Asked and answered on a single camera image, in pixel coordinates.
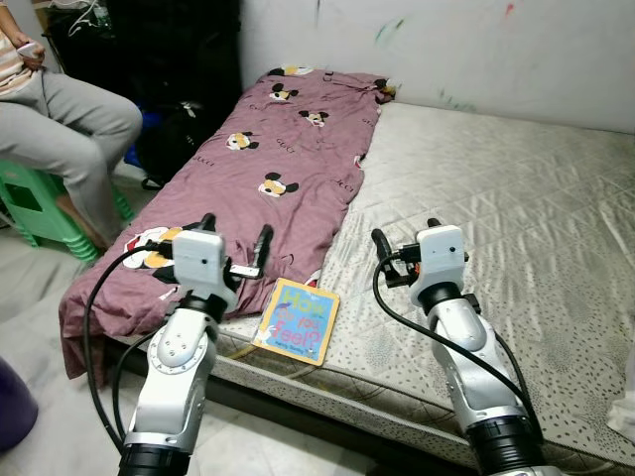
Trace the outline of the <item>person's right hand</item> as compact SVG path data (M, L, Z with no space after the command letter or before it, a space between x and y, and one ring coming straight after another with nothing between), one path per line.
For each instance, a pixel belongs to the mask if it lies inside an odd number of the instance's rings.
M45 47L38 42L28 41L15 50L28 69L40 71L44 68Z

